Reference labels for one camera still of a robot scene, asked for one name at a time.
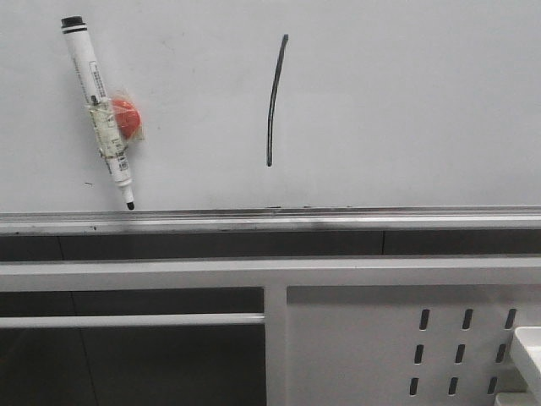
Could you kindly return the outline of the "red round magnet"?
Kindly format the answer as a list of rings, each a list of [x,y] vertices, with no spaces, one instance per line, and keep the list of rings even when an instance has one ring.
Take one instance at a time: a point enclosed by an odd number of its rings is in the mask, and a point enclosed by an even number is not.
[[[130,94],[124,88],[119,88],[112,93],[111,100],[123,139],[128,144],[145,140],[143,119]]]

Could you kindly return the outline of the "white whiteboard marker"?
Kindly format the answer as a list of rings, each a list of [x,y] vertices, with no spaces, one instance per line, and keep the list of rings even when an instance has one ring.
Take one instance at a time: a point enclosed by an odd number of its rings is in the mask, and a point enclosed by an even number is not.
[[[104,85],[87,24],[78,15],[64,17],[61,19],[61,30],[84,94],[98,151],[125,205],[132,211],[135,208],[133,180],[126,156],[126,142],[117,124],[112,99]]]

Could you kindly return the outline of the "white perforated metal panel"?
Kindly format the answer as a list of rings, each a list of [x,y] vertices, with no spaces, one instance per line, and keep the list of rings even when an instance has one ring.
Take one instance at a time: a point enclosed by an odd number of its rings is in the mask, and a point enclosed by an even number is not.
[[[291,287],[291,405],[491,405],[526,384],[509,348],[537,285]]]

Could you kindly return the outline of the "white plastic bin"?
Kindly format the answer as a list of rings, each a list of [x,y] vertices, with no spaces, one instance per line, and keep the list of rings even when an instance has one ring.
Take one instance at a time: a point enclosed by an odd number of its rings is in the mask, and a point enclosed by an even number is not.
[[[527,384],[525,392],[501,392],[495,405],[540,405],[540,327],[520,326],[514,330],[511,359]]]

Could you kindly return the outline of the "white metal rack frame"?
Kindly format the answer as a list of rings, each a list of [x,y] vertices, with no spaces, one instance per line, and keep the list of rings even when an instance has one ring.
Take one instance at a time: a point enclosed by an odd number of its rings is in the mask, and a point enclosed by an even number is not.
[[[262,287],[266,397],[287,403],[287,287],[538,285],[531,257],[4,262],[3,292]]]

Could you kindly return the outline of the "white whiteboard with aluminium frame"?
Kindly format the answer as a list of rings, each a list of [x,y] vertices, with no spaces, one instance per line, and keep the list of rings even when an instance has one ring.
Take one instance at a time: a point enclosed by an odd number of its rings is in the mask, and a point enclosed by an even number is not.
[[[129,211],[60,21],[140,110]],[[538,228],[537,1],[4,1],[1,231]]]

